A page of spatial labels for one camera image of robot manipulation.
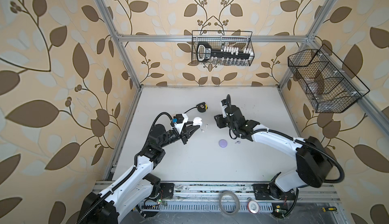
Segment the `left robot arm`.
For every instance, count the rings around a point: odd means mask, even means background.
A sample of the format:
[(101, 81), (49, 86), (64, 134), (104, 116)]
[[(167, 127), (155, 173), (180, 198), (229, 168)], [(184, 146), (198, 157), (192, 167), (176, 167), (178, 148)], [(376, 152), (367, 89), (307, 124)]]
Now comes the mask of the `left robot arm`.
[(115, 182), (100, 191), (90, 193), (83, 201), (78, 224), (119, 224), (141, 201), (161, 194), (160, 178), (152, 174), (165, 156), (164, 147), (174, 142), (184, 144), (202, 126), (202, 119), (189, 120), (186, 114), (166, 115), (171, 129), (153, 121), (144, 146), (134, 157), (134, 165)]

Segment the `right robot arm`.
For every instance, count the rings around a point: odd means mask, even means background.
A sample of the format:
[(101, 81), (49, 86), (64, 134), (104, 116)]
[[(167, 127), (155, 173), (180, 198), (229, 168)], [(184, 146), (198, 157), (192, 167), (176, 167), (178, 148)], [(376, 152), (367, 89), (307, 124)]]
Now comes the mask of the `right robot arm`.
[(228, 128), (233, 139), (249, 140), (270, 146), (296, 162), (288, 172), (276, 174), (268, 184), (270, 190), (282, 193), (294, 188), (320, 188), (324, 183), (341, 183), (345, 172), (316, 138), (294, 138), (263, 124), (247, 120), (231, 103), (230, 96), (220, 103), (222, 113), (214, 117), (219, 128)]

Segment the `white round earbud case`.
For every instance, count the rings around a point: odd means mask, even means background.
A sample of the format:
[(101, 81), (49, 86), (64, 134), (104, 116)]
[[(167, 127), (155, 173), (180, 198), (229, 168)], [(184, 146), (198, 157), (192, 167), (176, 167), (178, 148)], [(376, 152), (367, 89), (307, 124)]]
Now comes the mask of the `white round earbud case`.
[(193, 126), (202, 126), (202, 119), (200, 117), (195, 117), (192, 121)]

